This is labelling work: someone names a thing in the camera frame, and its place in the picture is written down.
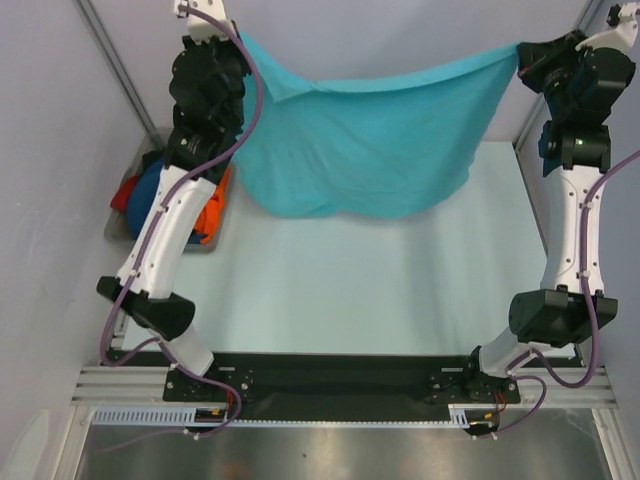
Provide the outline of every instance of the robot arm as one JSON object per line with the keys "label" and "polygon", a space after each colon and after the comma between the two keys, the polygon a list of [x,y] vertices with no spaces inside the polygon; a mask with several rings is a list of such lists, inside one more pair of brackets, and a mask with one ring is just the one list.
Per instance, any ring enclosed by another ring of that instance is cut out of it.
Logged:
{"label": "robot arm", "polygon": [[[183,16],[181,7],[197,7],[235,32],[221,0],[200,3],[177,0],[175,12]],[[187,25],[185,48],[172,67],[169,90],[176,101],[174,129],[158,190],[131,254],[116,277],[100,279],[98,292],[116,302],[125,290],[121,308],[157,337],[180,364],[203,375],[213,355],[191,325],[195,305],[172,293],[173,281],[198,215],[215,192],[229,159],[210,168],[205,165],[233,146],[242,131],[243,77],[249,68],[223,31],[193,15]],[[198,174],[185,178],[194,169]]]}
{"label": "robot arm", "polygon": [[[509,327],[474,351],[471,363],[481,375],[506,378],[530,360],[527,352],[533,348],[544,352],[588,339],[592,328],[585,293],[593,300],[598,328],[617,313],[617,300],[604,296],[600,275],[602,194],[589,202],[586,197],[611,167],[611,141],[603,122],[635,73],[635,64],[623,52],[635,41],[639,7],[612,7],[607,22],[613,28],[589,38],[575,31],[552,42],[518,46],[518,75],[531,90],[544,94],[551,113],[538,144],[549,191],[551,237],[540,290],[517,294]],[[589,209],[585,232],[580,221],[584,208]],[[587,240],[586,252],[581,239]],[[585,277],[589,292],[583,290]],[[516,358],[520,361],[513,364]]]}

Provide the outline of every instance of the white table surface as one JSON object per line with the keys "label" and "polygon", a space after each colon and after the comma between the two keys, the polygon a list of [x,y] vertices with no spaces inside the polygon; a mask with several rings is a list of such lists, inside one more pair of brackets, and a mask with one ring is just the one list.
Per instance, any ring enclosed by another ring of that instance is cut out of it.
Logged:
{"label": "white table surface", "polygon": [[[482,143],[464,187],[402,220],[274,218],[237,183],[227,208],[216,250],[183,255],[174,287],[213,351],[468,354],[546,261],[506,142]],[[123,348],[146,338],[129,322]]]}

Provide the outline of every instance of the gray wall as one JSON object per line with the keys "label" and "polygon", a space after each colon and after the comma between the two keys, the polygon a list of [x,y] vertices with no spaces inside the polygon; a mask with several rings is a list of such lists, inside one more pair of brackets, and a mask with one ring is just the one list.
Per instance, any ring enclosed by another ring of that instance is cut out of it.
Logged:
{"label": "gray wall", "polygon": [[96,357],[94,286],[122,258],[102,228],[142,131],[71,1],[0,2],[0,32],[0,471],[47,409],[42,474]]}
{"label": "gray wall", "polygon": [[[589,33],[604,29],[604,19],[615,1],[604,2],[597,14],[597,21]],[[640,62],[640,41],[636,42],[629,56]],[[617,163],[640,149],[640,75],[632,82],[614,105],[607,124],[613,147],[612,160]],[[547,108],[537,119],[531,134],[524,143],[520,159],[525,175],[532,185],[531,196],[537,205],[543,231],[548,232],[549,204],[542,180],[542,160],[538,157],[538,138],[542,124],[548,118]],[[606,294],[620,302],[618,318],[602,330],[603,362],[613,384],[613,389],[629,425],[634,443],[640,446],[640,414],[637,402],[640,398],[640,160],[622,170],[606,185],[602,197],[600,222],[600,263]]]}
{"label": "gray wall", "polygon": [[[169,0],[94,0],[158,126],[185,22]],[[570,30],[588,0],[227,0],[227,13],[276,60],[305,78],[376,77],[432,67]],[[514,140],[535,95],[513,81],[487,131]]]}

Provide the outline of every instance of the gray bin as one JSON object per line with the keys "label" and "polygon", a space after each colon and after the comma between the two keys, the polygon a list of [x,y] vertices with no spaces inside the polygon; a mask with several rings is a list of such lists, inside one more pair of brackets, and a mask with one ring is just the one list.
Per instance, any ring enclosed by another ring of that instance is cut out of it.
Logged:
{"label": "gray bin", "polygon": [[[159,133],[162,136],[162,139],[166,141],[169,138],[171,129],[166,129],[166,128],[160,129]],[[142,173],[142,156],[145,153],[148,153],[154,149],[155,147],[153,145],[153,142],[151,141],[151,138],[149,136],[145,136],[145,138],[142,140],[142,145],[140,145],[140,148],[138,149],[138,152],[136,153],[136,156],[134,157],[133,162],[131,163],[131,166],[124,172],[122,181],[120,182],[120,186],[122,186],[124,182],[126,182],[132,176]],[[227,199],[227,202],[229,199],[229,195],[231,194],[231,189],[233,187],[232,185],[233,182],[231,180],[232,179],[230,179],[229,181],[229,185],[227,186],[227,191],[225,194],[225,198]],[[206,245],[187,244],[185,246],[184,251],[185,252],[205,252],[205,253],[213,251],[216,248],[216,244],[218,243],[218,236],[220,234],[220,230],[223,228],[224,215],[226,210],[227,210],[226,208],[223,210],[218,231],[216,232],[216,234],[214,235],[214,237],[211,239],[209,243],[207,243]],[[104,237],[107,239],[108,242],[129,246],[130,248],[132,248],[135,243],[134,239],[129,234],[129,230],[127,229],[127,222],[126,222],[124,213],[117,212],[115,210],[111,212],[111,215],[109,216],[109,220],[107,221],[107,225],[104,228]]]}

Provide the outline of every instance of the teal towel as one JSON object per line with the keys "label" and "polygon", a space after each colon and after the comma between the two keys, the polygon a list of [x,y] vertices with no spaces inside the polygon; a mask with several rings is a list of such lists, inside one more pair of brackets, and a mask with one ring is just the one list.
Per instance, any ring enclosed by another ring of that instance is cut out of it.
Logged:
{"label": "teal towel", "polygon": [[[249,195],[282,217],[395,218],[446,199],[467,180],[517,64],[509,45],[407,75],[314,82],[242,39],[265,99],[234,163]],[[248,122],[256,92],[245,83]]]}

